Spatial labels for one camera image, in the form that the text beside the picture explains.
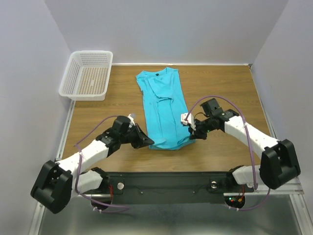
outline screw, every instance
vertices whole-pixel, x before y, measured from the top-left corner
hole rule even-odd
[[[217,183],[215,181],[211,182],[211,188],[213,188],[213,189],[217,188]]]
[[[124,184],[123,184],[123,183],[118,183],[118,184],[117,184],[117,188],[118,188],[119,190],[122,190],[122,189],[124,188]]]

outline gray floor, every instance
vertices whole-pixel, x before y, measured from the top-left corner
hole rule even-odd
[[[247,196],[246,207],[264,196]],[[74,198],[59,214],[45,210],[41,235],[298,235],[288,195],[271,195],[260,208],[231,211],[222,205],[132,205],[121,214],[93,212],[88,200]]]

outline white laundry basket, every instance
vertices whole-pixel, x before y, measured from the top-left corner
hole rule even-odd
[[[104,50],[73,52],[67,63],[59,94],[72,100],[104,100],[113,54]]]

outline wooden tabletop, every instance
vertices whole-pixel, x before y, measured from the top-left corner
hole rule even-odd
[[[179,69],[180,82],[190,108],[199,98],[216,94],[233,101],[244,113],[247,122],[269,134],[260,101],[248,66],[172,66]],[[110,115],[135,113],[135,121],[146,132],[142,93],[135,76],[141,71],[160,71],[164,66],[113,66],[104,101],[77,101],[72,116],[63,159],[77,149],[74,144]],[[226,110],[231,108],[218,100]],[[201,107],[193,114],[201,112]],[[105,121],[80,146],[86,147],[96,136],[112,126],[113,118]],[[208,133],[207,140],[197,140],[180,150],[132,149],[124,144],[109,158],[95,166],[105,171],[221,171],[238,165],[251,165],[248,148],[222,131]]]

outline white wall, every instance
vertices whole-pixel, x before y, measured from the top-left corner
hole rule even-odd
[[[42,0],[0,1],[0,32],[0,234],[26,235],[68,111],[58,87],[70,51]]]
[[[115,63],[252,63],[288,0],[45,0],[71,51]]]
[[[252,66],[277,137],[296,148],[313,217],[313,1],[290,0]]]

